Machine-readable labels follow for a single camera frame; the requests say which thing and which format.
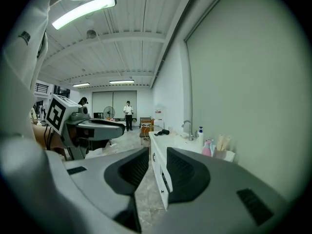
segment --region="pink bottle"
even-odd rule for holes
[[[211,157],[210,143],[211,143],[210,139],[205,141],[205,147],[201,152],[201,154]]]

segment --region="black vent slot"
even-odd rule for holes
[[[68,169],[67,172],[69,175],[73,175],[73,174],[81,173],[86,170],[87,169],[85,169],[83,166],[79,166],[79,167]]]
[[[178,150],[167,148],[167,170],[173,187],[173,191],[169,193],[169,204],[194,200],[210,182],[207,167]]]
[[[266,207],[266,205],[251,189],[237,191],[237,195],[257,223],[257,226],[263,224],[273,216],[270,209]]]
[[[148,148],[111,164],[104,173],[107,184],[117,194],[132,195],[148,169]]]

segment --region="faucet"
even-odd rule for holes
[[[193,140],[194,139],[194,136],[192,135],[192,123],[190,120],[185,120],[183,121],[182,123],[182,126],[181,127],[184,127],[184,124],[188,122],[190,124],[190,129],[189,129],[189,140]]]

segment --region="white countertop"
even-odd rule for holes
[[[201,153],[202,149],[199,148],[196,139],[188,140],[183,139],[179,134],[177,135],[160,135],[155,136],[156,132],[149,132],[151,141],[155,144],[158,153],[165,164],[167,164],[167,147],[180,148],[195,153]]]

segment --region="ceiling fixture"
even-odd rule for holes
[[[114,7],[116,5],[116,0],[93,0],[91,2],[85,3],[82,6],[77,7],[76,9],[71,10],[70,12],[66,13],[64,16],[61,16],[59,19],[57,19],[55,22],[52,23],[52,25],[56,29],[60,29],[64,25],[68,24],[69,22],[82,17],[86,14],[89,14],[91,12]]]
[[[134,80],[111,80],[109,83],[114,84],[114,83],[134,83]]]
[[[88,86],[88,85],[90,85],[90,83],[86,82],[86,83],[73,85],[73,87],[82,87],[82,86]]]

